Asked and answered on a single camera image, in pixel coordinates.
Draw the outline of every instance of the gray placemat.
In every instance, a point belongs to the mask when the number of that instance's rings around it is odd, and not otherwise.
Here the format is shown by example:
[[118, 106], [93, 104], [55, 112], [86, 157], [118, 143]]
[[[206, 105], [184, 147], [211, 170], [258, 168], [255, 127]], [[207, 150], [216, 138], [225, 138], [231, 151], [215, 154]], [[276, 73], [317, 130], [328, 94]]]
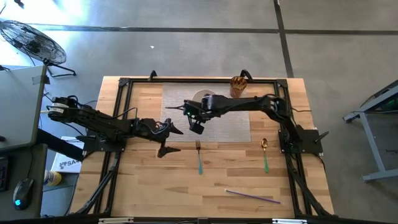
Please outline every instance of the gray placemat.
[[217, 95], [229, 97], [229, 85], [224, 83], [164, 83], [161, 121], [171, 118], [174, 126], [184, 134], [170, 133], [168, 141], [192, 142], [200, 139], [205, 142], [251, 142], [250, 122], [248, 111], [234, 111], [213, 118], [202, 124], [203, 134], [196, 134], [189, 130], [188, 118], [180, 110], [165, 109], [166, 106], [183, 105], [184, 100], [192, 100], [200, 90], [211, 90]]

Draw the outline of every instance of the gray floor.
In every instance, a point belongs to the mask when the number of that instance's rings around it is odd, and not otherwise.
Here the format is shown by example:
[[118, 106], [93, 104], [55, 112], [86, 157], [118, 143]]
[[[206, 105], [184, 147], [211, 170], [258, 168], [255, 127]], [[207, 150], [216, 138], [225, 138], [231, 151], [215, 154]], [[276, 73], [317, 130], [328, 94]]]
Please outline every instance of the gray floor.
[[[1, 18], [80, 26], [277, 28], [271, 0], [23, 2], [22, 10], [10, 1]], [[393, 0], [280, 2], [287, 29], [398, 29], [398, 2]], [[162, 76], [230, 77], [246, 68], [255, 77], [287, 76], [278, 34], [45, 33], [66, 50], [64, 66], [78, 74], [52, 78], [46, 90], [52, 96], [77, 95], [81, 102], [97, 98], [105, 75], [149, 75], [154, 69]], [[345, 124], [341, 119], [398, 78], [398, 36], [288, 35], [287, 43], [294, 75], [305, 79], [315, 125], [320, 131], [330, 131], [323, 145], [335, 213], [398, 222], [398, 179], [363, 183], [361, 176], [375, 172], [376, 163], [361, 123]], [[6, 42], [0, 42], [0, 49], [0, 64], [32, 65]], [[56, 136], [76, 135], [46, 116], [42, 123]], [[50, 152], [47, 167], [53, 157]], [[65, 184], [73, 184], [73, 178], [67, 177]], [[42, 213], [63, 215], [71, 189], [44, 193]]]

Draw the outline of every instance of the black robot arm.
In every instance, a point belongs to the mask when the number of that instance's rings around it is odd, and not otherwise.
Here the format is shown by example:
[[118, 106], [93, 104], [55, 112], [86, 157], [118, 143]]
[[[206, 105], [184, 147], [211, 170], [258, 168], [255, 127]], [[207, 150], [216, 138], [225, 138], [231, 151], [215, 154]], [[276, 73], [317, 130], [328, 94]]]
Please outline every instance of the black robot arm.
[[291, 142], [300, 142], [301, 138], [294, 122], [290, 117], [289, 106], [283, 98], [273, 94], [266, 94], [262, 97], [253, 98], [227, 98], [222, 95], [208, 95], [202, 98], [201, 102], [185, 100], [182, 106], [183, 114], [188, 116], [190, 130], [201, 134], [205, 123], [214, 117], [221, 117], [229, 111], [262, 111], [270, 119], [283, 124], [289, 132]]
[[102, 151], [117, 149], [121, 142], [133, 137], [161, 143], [158, 157], [163, 157], [168, 152], [179, 151], [179, 149], [165, 147], [170, 132], [183, 134], [174, 127], [170, 118], [164, 122], [150, 118], [118, 119], [118, 117], [94, 110], [91, 106], [81, 105], [74, 96], [54, 97], [52, 102], [52, 106], [47, 106], [51, 120], [61, 123], [76, 123], [89, 129], [94, 133], [93, 135], [78, 136], [77, 138], [100, 147]]

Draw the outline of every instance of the gold spoon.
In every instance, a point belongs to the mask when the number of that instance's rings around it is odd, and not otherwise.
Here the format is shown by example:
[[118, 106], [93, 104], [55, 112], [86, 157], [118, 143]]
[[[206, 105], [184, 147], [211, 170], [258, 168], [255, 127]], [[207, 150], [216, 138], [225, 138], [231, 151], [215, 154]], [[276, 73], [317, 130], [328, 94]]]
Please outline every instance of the gold spoon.
[[268, 163], [267, 163], [267, 154], [266, 154], [267, 146], [268, 146], [268, 141], [266, 138], [263, 138], [261, 140], [261, 147], [262, 147], [262, 150], [264, 150], [264, 165], [266, 167], [266, 173], [268, 173]]

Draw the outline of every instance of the wooden tabletop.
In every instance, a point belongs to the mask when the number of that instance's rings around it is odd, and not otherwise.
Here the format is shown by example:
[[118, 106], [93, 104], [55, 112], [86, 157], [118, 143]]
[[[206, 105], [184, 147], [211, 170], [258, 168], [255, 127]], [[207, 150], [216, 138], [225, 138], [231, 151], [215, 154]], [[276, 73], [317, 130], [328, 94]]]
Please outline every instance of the wooden tabletop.
[[[112, 115], [119, 79], [120, 77], [104, 77], [97, 110]], [[292, 106], [298, 110], [309, 110], [303, 79], [288, 78], [287, 81]], [[162, 90], [161, 83], [135, 83], [130, 107], [139, 108], [139, 118], [154, 118], [159, 121]], [[249, 84], [246, 91], [248, 97], [274, 93], [273, 86], [268, 84]], [[128, 118], [135, 116], [133, 111]], [[313, 128], [310, 112], [294, 112], [294, 117], [297, 124], [307, 129]], [[279, 149], [279, 124], [260, 111], [250, 111], [249, 118], [252, 142], [201, 143], [203, 175], [198, 174], [194, 142], [167, 142], [168, 146], [182, 151], [159, 159], [156, 156], [158, 143], [139, 138], [129, 139], [119, 167], [112, 216], [294, 217], [285, 157]], [[262, 138], [267, 138], [269, 145], [267, 174], [264, 172], [264, 156], [260, 147]], [[81, 208], [98, 186], [103, 157], [103, 152], [96, 152], [83, 161], [72, 212]], [[333, 213], [322, 163], [311, 154], [303, 154], [302, 157], [308, 188], [323, 207]], [[282, 203], [232, 195], [226, 193], [225, 189], [271, 198]], [[108, 187], [105, 189], [102, 209], [107, 192]], [[299, 188], [297, 192], [300, 207], [304, 211]]]

